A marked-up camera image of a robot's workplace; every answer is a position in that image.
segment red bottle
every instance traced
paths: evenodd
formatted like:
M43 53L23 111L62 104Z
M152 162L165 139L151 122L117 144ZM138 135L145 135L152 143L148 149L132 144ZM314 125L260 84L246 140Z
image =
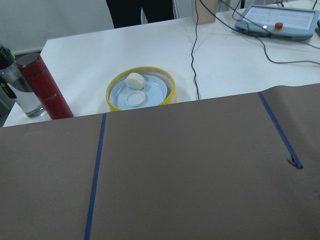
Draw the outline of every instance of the red bottle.
M40 54L24 55L16 65L51 119L74 116Z

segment black cable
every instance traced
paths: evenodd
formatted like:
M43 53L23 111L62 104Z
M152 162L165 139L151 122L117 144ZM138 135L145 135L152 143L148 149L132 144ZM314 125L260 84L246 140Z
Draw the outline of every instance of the black cable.
M220 8L221 8L221 3L219 4L219 9L218 9L218 12L220 12Z
M320 65L320 62L310 61L310 60L302 60L302 61L273 61L273 60L269 57L269 55L268 55L268 53L267 53L267 49L266 49L265 43L264 43L259 37L256 36L255 38L258 39L258 40L260 41L260 43L262 43L262 45L263 45L263 50L264 50L264 54L265 54L266 58L267 58L270 62L272 62L272 63L274 63L274 64L312 63L312 64Z
M207 11L208 11L211 15L213 15L216 19L218 19L223 25L225 25L226 27L228 27L229 29L231 29L231 30L233 30L233 31L235 31L235 32L237 32L237 33L241 33L241 34L244 34L244 35L246 35L246 36L252 37L251 35L249 35L249 34L247 34L247 33L244 33L244 32L242 32L242 31L239 31L239 30L234 29L233 27L227 25L225 22L223 22L221 19L219 19L212 11L210 11L210 9L207 8L207 6L202 2L202 0L199 0L199 1L200 1L200 3L203 5L203 7L204 7L205 9L207 9ZM221 2L224 3L225 5L227 5L229 8L231 8L231 9L234 10L235 12L237 12L237 11L235 10L235 8L232 8L230 5L228 5L228 4L225 3L224 1L221 1ZM260 25L256 24L255 22L253 22L253 21L251 21L251 20L249 20L249 19L247 19L247 20L250 21L251 23L253 23L253 24L261 27ZM248 24L247 22L246 22L246 24L247 24L247 27L248 27L248 32L250 33L249 24ZM316 64L316 65L320 65L320 62L310 61L310 60L284 61L284 62L273 61L273 60L268 56L268 54L267 54L266 45L264 44L264 42L263 42L260 38L258 38L257 36L256 36L255 38L258 39L258 40L262 43L263 48L264 48L265 56L267 57L267 59L268 59L270 62L272 62L272 63L274 63L274 64L313 63L313 64ZM306 43L306 42L303 42L303 41L295 41L295 42L302 43L302 44L306 44L306 45L308 45L308 46L310 46L310 47L313 47L313 48L315 48L315 49L319 49L319 50L320 50L320 47L313 46L313 45L311 45L311 44L309 44L309 43Z
M281 7L285 7L285 5L282 3L282 1L276 1L276 2L274 2L274 4L280 4L281 5Z
M199 15L198 15L198 10L197 10L197 0L194 1L194 4L195 4L195 12L196 12L196 24L195 24L195 41L194 41L194 44L193 44L193 47L192 47L192 51L191 51L191 58L192 58L191 68L192 68L193 73L194 73L193 82L194 82L194 85L195 85L195 88L196 88L196 96L197 96L197 99L200 100L199 88L198 88L198 83L197 83L197 73L196 73L196 70L194 68L194 61L195 61L194 50L195 50L195 46L196 46L197 39L198 39L197 27L198 27L198 21L199 21Z
M241 2L241 0L238 1L238 4L236 5L236 7L234 8L233 13L232 13L232 19L233 19L233 20L236 20L236 21L237 21L238 19L236 19L234 15L235 15L236 9L237 9L237 7L239 6L240 2Z
M316 6L317 2L318 2L318 0L315 0L312 10L315 9L315 6Z

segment clear water bottle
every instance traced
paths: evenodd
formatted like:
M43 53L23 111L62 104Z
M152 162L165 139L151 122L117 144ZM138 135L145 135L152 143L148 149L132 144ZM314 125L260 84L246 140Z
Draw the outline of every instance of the clear water bottle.
M40 115L45 109L39 99L28 85L16 66L16 61L9 49L0 44L0 77L12 92L8 94L13 98L28 117Z

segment tabletop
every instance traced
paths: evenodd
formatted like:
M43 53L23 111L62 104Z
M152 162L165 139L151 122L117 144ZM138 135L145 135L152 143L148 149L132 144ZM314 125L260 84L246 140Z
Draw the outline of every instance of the tabletop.
M285 3L311 9L313 0ZM234 27L233 11L217 17ZM320 83L320 67L312 63L275 64L254 37L239 34L216 19L197 26L194 68L201 99L259 92L274 86ZM169 72L178 102L197 98L191 52L196 39L192 18L182 18L49 39L41 56L75 117L109 112L108 84L132 68L152 66ZM319 60L319 50L301 42L263 38L268 55L278 62ZM305 43L320 46L320 31ZM29 118L15 104L4 127L49 121L47 113Z

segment person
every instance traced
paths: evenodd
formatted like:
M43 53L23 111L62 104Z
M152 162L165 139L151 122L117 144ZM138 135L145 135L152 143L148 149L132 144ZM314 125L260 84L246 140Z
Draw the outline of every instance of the person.
M174 19L172 0L106 0L114 28L141 24L141 9L148 23Z

